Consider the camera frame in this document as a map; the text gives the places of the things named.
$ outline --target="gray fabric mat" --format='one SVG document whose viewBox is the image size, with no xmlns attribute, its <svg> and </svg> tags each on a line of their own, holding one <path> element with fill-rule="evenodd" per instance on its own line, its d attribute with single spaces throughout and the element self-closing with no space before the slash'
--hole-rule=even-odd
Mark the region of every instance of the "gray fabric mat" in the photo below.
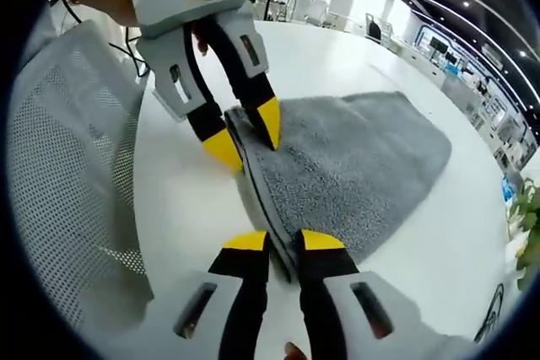
<svg viewBox="0 0 540 360">
<path fill-rule="evenodd" d="M 226 113 L 280 258 L 294 275 L 301 228 L 342 240 L 356 263 L 429 194 L 451 155 L 446 136 L 401 93 L 280 103 L 278 151 L 242 109 Z"/>
</svg>

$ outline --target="mesh chair back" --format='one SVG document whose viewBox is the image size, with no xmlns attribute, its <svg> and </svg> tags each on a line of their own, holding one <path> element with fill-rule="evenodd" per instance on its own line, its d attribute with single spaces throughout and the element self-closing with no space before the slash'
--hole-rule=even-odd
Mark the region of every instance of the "mesh chair back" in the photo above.
<svg viewBox="0 0 540 360">
<path fill-rule="evenodd" d="M 89 339 L 137 324 L 152 299 L 133 212 L 142 96 L 87 21 L 24 67 L 10 101 L 20 237 L 53 303 Z"/>
</svg>

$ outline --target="white table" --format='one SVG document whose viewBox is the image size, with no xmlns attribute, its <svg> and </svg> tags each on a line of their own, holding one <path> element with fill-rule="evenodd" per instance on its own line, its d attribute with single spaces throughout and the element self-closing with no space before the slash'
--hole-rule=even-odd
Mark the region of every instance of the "white table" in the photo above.
<svg viewBox="0 0 540 360">
<path fill-rule="evenodd" d="M 502 173 L 486 144 L 424 75 L 372 41 L 307 25 L 257 29 L 280 99 L 400 90 L 451 140 L 450 161 L 429 196 L 359 269 L 410 297 L 439 333 L 473 339 L 505 261 Z M 222 109 L 237 105 L 215 55 L 197 58 Z M 187 272 L 206 271 L 225 241 L 253 230 L 228 170 L 151 91 L 140 115 L 134 188 L 139 243 L 157 297 Z M 256 358 L 282 358 L 287 340 L 309 351 L 299 289 L 270 273 Z"/>
<path fill-rule="evenodd" d="M 446 80 L 446 73 L 435 66 L 426 58 L 418 48 L 411 46 L 403 41 L 393 40 L 401 49 L 397 53 L 404 61 L 412 67 L 418 69 L 427 79 L 437 88 L 441 89 Z"/>
</svg>

